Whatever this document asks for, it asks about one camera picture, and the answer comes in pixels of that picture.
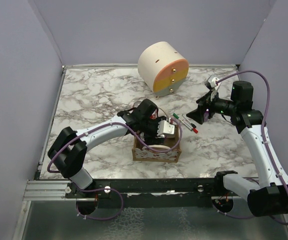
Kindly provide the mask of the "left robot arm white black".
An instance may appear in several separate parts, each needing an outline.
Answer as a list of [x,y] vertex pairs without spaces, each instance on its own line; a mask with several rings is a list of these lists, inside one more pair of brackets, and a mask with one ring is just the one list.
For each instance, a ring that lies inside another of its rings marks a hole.
[[167,119],[165,116],[151,118],[156,110],[157,106],[145,99],[137,107],[122,110],[98,125],[78,131],[71,127],[62,129],[47,153],[51,164],[65,179],[77,185],[81,196],[91,196],[94,193],[94,180],[83,167],[86,153],[106,141],[128,134],[144,133],[156,138],[159,123]]

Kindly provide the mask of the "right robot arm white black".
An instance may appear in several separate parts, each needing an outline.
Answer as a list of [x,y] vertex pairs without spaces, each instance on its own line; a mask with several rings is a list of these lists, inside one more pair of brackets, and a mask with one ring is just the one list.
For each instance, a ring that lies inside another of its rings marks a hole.
[[219,98],[215,79],[206,81],[205,86],[209,91],[196,101],[197,109],[186,116],[199,124],[204,123],[205,113],[210,119],[214,114],[229,116],[251,153],[259,177],[259,184],[255,184],[236,171],[220,171],[214,178],[214,192],[220,196],[234,192],[256,217],[288,214],[288,175],[269,141],[263,114],[252,108],[252,84],[233,82],[230,100]]

